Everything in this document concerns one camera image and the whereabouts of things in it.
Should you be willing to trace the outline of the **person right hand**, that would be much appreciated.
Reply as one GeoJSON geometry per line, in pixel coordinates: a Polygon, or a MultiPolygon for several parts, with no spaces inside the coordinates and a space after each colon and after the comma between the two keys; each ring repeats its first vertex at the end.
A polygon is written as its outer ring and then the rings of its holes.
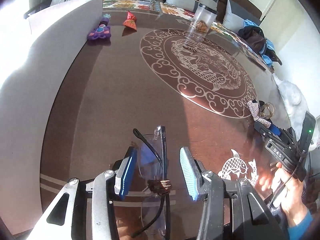
{"type": "Polygon", "coordinates": [[[281,201],[281,208],[284,211],[289,227],[300,224],[308,213],[307,207],[302,201],[303,183],[299,179],[290,178],[280,162],[276,164],[276,172],[271,186],[277,185],[280,181],[286,182],[287,194],[281,201]]]}

